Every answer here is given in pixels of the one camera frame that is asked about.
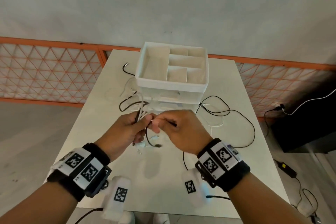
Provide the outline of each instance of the shoe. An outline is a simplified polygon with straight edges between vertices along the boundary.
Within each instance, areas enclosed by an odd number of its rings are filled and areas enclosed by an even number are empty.
[[[170,224],[169,215],[166,213],[154,213],[153,224]]]
[[[135,224],[135,217],[133,212],[123,211],[123,215],[121,216],[118,224]]]

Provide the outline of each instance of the forearm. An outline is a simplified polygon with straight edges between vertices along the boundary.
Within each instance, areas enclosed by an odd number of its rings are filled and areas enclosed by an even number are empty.
[[[253,174],[227,193],[244,224],[307,224],[309,221]]]
[[[64,224],[76,205],[76,199],[59,183],[47,182],[5,213],[0,224]]]

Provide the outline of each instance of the gray wall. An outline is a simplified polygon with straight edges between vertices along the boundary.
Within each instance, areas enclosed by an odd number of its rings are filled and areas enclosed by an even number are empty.
[[[0,36],[336,64],[336,0],[0,0]]]

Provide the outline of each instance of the table top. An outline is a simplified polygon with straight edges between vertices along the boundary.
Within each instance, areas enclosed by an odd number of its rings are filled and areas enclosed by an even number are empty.
[[[81,147],[101,137],[122,114],[118,108],[121,102],[119,95],[126,81],[131,77],[122,71],[122,66],[128,62],[127,71],[134,73],[138,57],[139,52],[121,50],[111,52],[56,160],[73,148]],[[210,95],[221,97],[231,109],[240,111],[254,125],[256,131],[254,142],[238,150],[244,161],[251,167],[251,172],[289,202],[233,60],[209,59],[209,85],[203,99]],[[206,103],[213,104],[221,110],[225,109],[225,105],[220,105],[215,100],[209,100]],[[206,122],[211,125],[222,122],[221,117],[211,116],[202,109],[197,116],[208,131],[210,130]],[[221,127],[212,128],[212,137],[219,137],[233,146],[245,146],[253,139],[253,128],[244,117],[231,112],[224,117],[224,124]],[[157,140],[163,144],[162,148],[145,147],[139,154],[136,147],[129,146],[116,161],[109,165],[112,169],[110,178],[123,175],[132,180],[124,210],[239,218],[231,201],[225,199],[212,198],[207,205],[194,208],[187,198],[186,188],[181,179],[181,174],[185,171],[182,151],[177,149],[166,136],[160,136]],[[196,160],[195,156],[185,154],[186,165],[189,168],[194,166]],[[208,186],[208,189],[209,195],[226,196],[220,188],[212,189]],[[77,207],[100,207],[103,197],[102,193],[94,198],[84,197]]]

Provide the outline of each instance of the gray floor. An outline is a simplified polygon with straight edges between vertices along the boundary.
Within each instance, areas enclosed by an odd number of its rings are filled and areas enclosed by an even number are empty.
[[[58,151],[65,141],[78,114],[79,108],[45,105],[28,105],[0,102],[0,216],[14,207],[44,181],[49,167],[53,164]],[[275,140],[267,140],[273,158],[284,161],[298,172],[298,178],[304,188],[316,196],[319,207],[317,214],[322,223],[336,224],[320,189],[320,178],[316,166],[308,154],[284,154]],[[299,184],[281,170],[280,177],[285,186],[290,202],[299,200]],[[299,211],[305,215],[312,212],[307,199],[303,199]],[[76,209],[68,223],[74,223],[87,209]],[[81,224],[109,223],[92,213]],[[138,223],[148,223],[152,214],[136,213]],[[170,223],[221,223],[237,224],[240,219],[196,217],[170,215]]]

